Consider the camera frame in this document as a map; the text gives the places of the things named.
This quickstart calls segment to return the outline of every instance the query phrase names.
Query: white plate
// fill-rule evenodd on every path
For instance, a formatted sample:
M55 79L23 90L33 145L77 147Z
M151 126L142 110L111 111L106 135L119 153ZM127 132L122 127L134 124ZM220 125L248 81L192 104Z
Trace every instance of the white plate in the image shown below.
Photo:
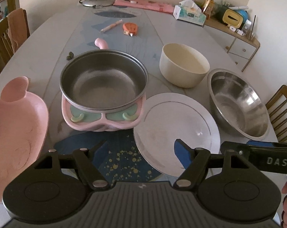
M161 93L147 99L141 123L134 128L138 150L156 170L179 177L184 167L174 153L174 142L220 151L220 133L210 113L194 99L178 93Z

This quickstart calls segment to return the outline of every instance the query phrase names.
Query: lamp base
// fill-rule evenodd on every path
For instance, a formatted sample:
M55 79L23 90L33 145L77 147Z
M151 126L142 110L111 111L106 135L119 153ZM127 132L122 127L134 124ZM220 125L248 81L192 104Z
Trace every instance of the lamp base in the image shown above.
M82 5L86 7L111 6L113 3L112 0L83 0Z

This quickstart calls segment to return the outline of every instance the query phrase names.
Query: stainless steel bowl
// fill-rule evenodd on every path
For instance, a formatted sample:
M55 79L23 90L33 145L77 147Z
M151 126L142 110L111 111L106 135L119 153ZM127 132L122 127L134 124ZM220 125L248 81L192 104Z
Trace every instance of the stainless steel bowl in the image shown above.
M72 60L62 71L60 89L75 107L118 112L145 92L148 72L135 57L115 50L94 50Z
M215 69L208 75L211 111L227 132L237 131L251 140L263 140L269 115L255 90L234 72Z

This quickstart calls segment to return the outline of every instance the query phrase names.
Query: towel on chair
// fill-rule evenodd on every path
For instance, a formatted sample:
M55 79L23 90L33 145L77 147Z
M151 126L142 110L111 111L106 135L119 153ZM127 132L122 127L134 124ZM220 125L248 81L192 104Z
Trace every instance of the towel on chair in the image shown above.
M15 53L27 39L27 26L22 8L12 11L8 16L8 36Z

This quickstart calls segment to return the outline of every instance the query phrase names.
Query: pink pot handle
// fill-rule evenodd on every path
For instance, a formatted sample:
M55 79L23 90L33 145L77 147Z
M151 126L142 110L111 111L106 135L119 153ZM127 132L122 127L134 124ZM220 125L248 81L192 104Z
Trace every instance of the pink pot handle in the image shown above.
M101 38L97 38L95 40L95 45L99 47L101 50L108 49L108 43L104 39L101 39Z

